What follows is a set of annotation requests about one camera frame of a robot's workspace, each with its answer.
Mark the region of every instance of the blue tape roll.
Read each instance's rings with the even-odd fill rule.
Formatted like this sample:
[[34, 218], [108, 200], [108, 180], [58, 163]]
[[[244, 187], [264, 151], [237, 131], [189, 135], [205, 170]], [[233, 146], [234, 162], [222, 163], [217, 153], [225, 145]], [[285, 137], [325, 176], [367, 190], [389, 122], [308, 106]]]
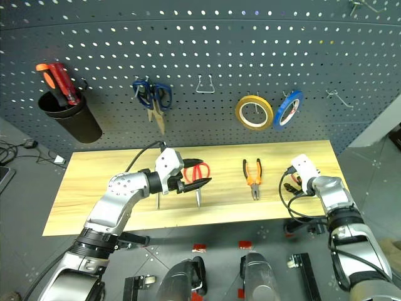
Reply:
[[[273, 119], [273, 128], [275, 130], [283, 130], [294, 117], [296, 111], [299, 110], [303, 103], [303, 93], [301, 91], [295, 91], [288, 95], [284, 102], [278, 108], [276, 115]], [[293, 106], [292, 111], [284, 117], [284, 113], [288, 107]]]

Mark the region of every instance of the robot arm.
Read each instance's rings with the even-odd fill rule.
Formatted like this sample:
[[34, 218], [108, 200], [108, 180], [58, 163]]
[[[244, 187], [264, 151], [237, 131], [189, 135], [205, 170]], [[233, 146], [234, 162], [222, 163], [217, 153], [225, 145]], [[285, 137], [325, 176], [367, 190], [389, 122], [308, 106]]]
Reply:
[[339, 177], [320, 176], [313, 163], [300, 155], [291, 161], [305, 194], [320, 198], [328, 220], [333, 268], [339, 286], [350, 299], [401, 300], [392, 271], [372, 231]]
[[82, 232], [64, 254], [39, 300], [102, 300], [101, 276], [132, 208], [151, 193], [187, 192], [208, 183], [210, 178], [189, 185], [181, 182], [181, 169], [199, 162], [197, 159], [182, 160], [178, 152], [164, 147], [156, 160], [155, 172], [146, 169], [113, 176], [105, 195], [93, 207]]

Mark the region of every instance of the gray floor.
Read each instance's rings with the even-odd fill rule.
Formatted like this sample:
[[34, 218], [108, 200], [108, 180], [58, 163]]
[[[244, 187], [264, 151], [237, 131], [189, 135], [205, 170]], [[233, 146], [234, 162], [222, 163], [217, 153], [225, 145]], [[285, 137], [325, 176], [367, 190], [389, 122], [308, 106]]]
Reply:
[[[0, 125], [0, 139], [21, 143], [26, 138], [6, 122], [0, 120]], [[347, 149], [339, 160], [350, 191], [377, 238], [400, 239], [401, 152], [391, 141], [383, 139], [371, 147]], [[0, 295], [8, 291], [24, 295], [38, 272], [69, 247], [75, 236], [41, 236], [63, 170], [45, 162], [36, 164], [33, 158], [20, 158], [9, 166], [17, 174], [0, 194]], [[286, 266], [291, 254], [302, 252], [310, 254], [322, 299], [348, 300], [348, 294], [335, 282], [326, 235], [302, 231], [294, 238], [285, 238], [282, 228], [283, 221], [274, 220], [138, 231], [136, 234], [151, 236], [152, 244], [120, 250], [111, 256], [103, 277], [106, 299], [122, 299], [126, 277], [152, 274], [157, 276], [157, 283], [140, 292], [140, 300], [152, 300], [167, 270], [193, 257], [194, 243], [205, 243], [207, 252], [202, 257], [209, 293], [204, 300], [239, 300], [239, 260], [247, 251], [240, 250], [237, 244], [239, 240], [250, 240], [254, 250], [270, 261], [282, 301], [307, 300], [300, 271]], [[46, 278], [30, 300], [37, 299], [45, 281]]]

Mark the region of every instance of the orange handle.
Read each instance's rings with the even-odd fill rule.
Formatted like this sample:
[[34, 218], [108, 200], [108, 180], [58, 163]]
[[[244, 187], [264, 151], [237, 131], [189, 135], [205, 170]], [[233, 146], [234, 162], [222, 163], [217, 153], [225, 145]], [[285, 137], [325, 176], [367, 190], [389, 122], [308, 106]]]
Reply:
[[245, 159], [242, 161], [242, 170], [243, 170], [244, 176], [246, 178], [246, 184], [247, 185], [252, 185], [253, 184], [253, 178], [249, 174], [248, 163], [246, 162]]
[[258, 174], [256, 176], [255, 184], [262, 184], [262, 165], [259, 158], [256, 160], [256, 165], [258, 166]]

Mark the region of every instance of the pliers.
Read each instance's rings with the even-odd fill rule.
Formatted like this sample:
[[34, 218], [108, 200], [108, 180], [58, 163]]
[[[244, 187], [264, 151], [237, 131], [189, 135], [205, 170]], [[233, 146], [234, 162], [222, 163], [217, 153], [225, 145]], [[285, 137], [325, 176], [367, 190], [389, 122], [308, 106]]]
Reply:
[[246, 178], [246, 184], [251, 187], [252, 198], [254, 201], [259, 200], [259, 185], [262, 183], [262, 165], [259, 158], [256, 159], [256, 165], [258, 167], [258, 174], [256, 175], [256, 179], [254, 181], [252, 176], [249, 175], [248, 164], [246, 160], [244, 159], [242, 162], [242, 169]]

